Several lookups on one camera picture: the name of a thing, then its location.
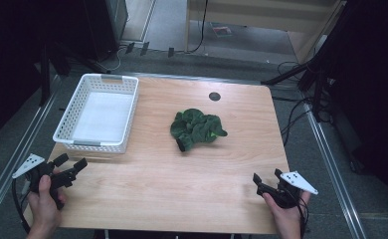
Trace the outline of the black tripod stand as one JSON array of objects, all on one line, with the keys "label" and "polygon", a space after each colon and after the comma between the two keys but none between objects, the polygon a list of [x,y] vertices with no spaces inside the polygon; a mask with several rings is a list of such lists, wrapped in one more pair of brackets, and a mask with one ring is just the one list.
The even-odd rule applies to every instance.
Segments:
[{"label": "black tripod stand", "polygon": [[311,87],[314,88],[311,100],[311,113],[317,122],[322,122],[319,113],[322,110],[321,100],[323,86],[327,81],[327,53],[319,50],[309,61],[299,64],[297,67],[270,80],[261,81],[264,86],[273,86],[287,80],[290,77],[302,73],[297,83],[298,89],[305,93]]}]

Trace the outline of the light wooden furniture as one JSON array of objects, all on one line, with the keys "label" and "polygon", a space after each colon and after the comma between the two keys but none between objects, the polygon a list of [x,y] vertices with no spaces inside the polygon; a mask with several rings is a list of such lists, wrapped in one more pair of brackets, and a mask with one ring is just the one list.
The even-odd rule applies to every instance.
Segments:
[{"label": "light wooden furniture", "polygon": [[191,20],[286,31],[304,63],[329,33],[345,0],[186,0],[185,50]]}]

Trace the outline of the white plastic basket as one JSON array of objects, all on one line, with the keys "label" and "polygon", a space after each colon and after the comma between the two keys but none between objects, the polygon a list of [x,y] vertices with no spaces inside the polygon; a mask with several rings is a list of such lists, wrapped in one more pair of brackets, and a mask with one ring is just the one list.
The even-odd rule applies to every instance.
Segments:
[{"label": "white plastic basket", "polygon": [[131,76],[82,75],[53,140],[69,150],[125,153],[138,86]]}]

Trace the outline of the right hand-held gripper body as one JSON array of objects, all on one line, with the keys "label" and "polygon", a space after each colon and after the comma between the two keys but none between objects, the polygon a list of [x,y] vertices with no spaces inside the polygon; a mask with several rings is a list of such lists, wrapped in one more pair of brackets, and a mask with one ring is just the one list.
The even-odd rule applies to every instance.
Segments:
[{"label": "right hand-held gripper body", "polygon": [[276,188],[272,188],[262,181],[261,185],[257,185],[257,194],[262,196],[264,193],[268,193],[275,203],[283,209],[296,207],[302,190],[311,194],[318,194],[318,190],[297,171],[283,172],[282,178],[283,180],[279,181]]}]

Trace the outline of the black stand post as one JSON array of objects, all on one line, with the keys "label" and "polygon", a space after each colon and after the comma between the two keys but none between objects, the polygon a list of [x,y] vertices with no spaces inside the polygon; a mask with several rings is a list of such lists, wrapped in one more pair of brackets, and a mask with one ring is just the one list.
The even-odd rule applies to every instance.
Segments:
[{"label": "black stand post", "polygon": [[41,50],[40,74],[41,74],[40,106],[44,106],[51,95],[50,58],[49,58],[48,44],[45,44]]}]

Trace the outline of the metal floor rail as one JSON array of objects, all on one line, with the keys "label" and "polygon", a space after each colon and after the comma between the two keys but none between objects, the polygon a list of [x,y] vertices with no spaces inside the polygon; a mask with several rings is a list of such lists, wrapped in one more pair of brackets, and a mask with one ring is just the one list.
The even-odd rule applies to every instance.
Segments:
[{"label": "metal floor rail", "polygon": [[9,190],[12,173],[24,161],[29,149],[39,133],[58,90],[61,88],[63,78],[55,75],[51,79],[51,95],[40,107],[40,91],[19,109],[19,111],[6,123],[0,131],[0,206]]},{"label": "metal floor rail", "polygon": [[240,84],[251,86],[263,86],[261,81],[254,80],[239,80],[239,79],[224,79],[214,77],[196,77],[196,76],[180,76],[180,75],[166,75],[166,74],[150,74],[150,73],[137,73],[137,72],[123,72],[112,73],[113,75],[124,75],[138,78],[156,78],[156,79],[171,79],[171,80],[183,80],[183,81],[201,81],[212,83],[226,83],[226,84]]},{"label": "metal floor rail", "polygon": [[311,107],[308,104],[305,104],[303,108],[306,110],[308,122],[318,144],[351,237],[352,239],[367,239],[366,232],[337,167],[335,157],[323,132],[321,124],[314,118],[311,112]]}]

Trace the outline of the person's right hand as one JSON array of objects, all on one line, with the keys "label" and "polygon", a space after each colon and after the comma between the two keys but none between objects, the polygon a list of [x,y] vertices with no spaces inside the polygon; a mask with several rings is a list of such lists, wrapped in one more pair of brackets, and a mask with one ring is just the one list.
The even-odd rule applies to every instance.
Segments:
[{"label": "person's right hand", "polygon": [[298,207],[283,209],[275,203],[274,199],[268,193],[263,194],[263,198],[269,206],[280,232],[283,230],[296,230],[300,232],[301,224],[308,217],[307,205],[310,197],[311,194],[309,192],[303,191],[300,194]]}]

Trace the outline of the black curtain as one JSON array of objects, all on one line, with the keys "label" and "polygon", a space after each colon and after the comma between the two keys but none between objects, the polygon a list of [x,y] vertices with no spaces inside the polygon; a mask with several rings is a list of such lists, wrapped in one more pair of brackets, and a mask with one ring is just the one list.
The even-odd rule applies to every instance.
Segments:
[{"label": "black curtain", "polygon": [[359,143],[351,154],[388,187],[388,0],[348,0],[330,93]]},{"label": "black curtain", "polygon": [[50,65],[70,71],[69,48],[60,27],[78,0],[0,0],[0,130],[41,89],[41,50],[49,45]]}]

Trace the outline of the dark green cloth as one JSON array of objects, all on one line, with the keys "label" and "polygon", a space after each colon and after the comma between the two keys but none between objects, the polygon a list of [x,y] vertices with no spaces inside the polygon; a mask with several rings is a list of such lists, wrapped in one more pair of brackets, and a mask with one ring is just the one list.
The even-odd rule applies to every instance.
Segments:
[{"label": "dark green cloth", "polygon": [[170,134],[182,152],[190,150],[196,143],[210,143],[219,136],[228,135],[218,116],[205,115],[198,109],[178,112],[171,124]]}]

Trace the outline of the black cabinet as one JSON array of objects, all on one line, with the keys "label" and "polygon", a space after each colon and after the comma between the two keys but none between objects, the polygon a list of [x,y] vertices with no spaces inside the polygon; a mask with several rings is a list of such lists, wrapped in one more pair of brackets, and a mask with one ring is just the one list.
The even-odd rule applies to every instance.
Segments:
[{"label": "black cabinet", "polygon": [[125,0],[84,0],[91,58],[103,60],[119,47],[128,19]]}]

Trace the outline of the person's left hand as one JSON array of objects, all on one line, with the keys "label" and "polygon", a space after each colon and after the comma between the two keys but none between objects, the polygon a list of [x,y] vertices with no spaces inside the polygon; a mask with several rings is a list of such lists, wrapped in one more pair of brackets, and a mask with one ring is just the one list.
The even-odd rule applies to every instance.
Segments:
[{"label": "person's left hand", "polygon": [[28,201],[33,215],[30,231],[51,231],[52,235],[62,221],[62,214],[50,194],[51,177],[43,175],[39,182],[39,192],[30,192]]}]

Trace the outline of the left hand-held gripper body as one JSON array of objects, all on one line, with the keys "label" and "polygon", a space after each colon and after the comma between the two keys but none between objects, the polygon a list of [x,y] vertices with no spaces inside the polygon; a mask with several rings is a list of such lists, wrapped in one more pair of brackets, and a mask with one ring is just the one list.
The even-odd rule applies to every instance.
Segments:
[{"label": "left hand-held gripper body", "polygon": [[22,165],[12,174],[13,179],[25,175],[30,182],[29,189],[32,192],[39,192],[39,182],[43,175],[51,177],[50,194],[56,202],[57,208],[61,210],[64,203],[58,198],[58,189],[61,187],[70,187],[73,181],[77,179],[77,173],[73,172],[73,168],[55,173],[53,161],[46,161],[43,157],[31,153]]}]

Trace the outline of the reddish paper sheet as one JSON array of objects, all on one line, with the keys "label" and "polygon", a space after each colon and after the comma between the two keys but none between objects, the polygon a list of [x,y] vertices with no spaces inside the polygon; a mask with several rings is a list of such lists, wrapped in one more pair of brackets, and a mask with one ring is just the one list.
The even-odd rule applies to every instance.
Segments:
[{"label": "reddish paper sheet", "polygon": [[213,27],[212,30],[218,38],[232,36],[231,29],[229,27],[226,27],[226,26]]}]

